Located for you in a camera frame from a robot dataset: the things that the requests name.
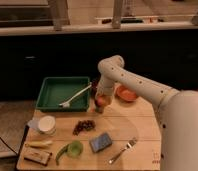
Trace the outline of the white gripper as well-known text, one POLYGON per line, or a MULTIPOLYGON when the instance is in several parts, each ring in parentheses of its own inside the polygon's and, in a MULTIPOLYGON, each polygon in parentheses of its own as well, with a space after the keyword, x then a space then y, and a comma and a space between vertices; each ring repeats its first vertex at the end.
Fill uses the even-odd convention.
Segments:
POLYGON ((107 102, 112 101, 114 87, 109 85, 99 84, 97 86, 96 98, 103 98, 107 102))

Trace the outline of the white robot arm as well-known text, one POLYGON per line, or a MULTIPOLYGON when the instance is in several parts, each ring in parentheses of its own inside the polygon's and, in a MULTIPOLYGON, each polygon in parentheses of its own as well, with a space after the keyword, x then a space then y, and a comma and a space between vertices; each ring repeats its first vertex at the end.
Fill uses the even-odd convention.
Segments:
POLYGON ((198 91, 179 91, 124 69, 115 55, 98 63, 97 93, 111 96, 116 82, 156 108, 161 131, 160 171, 198 171, 198 91))

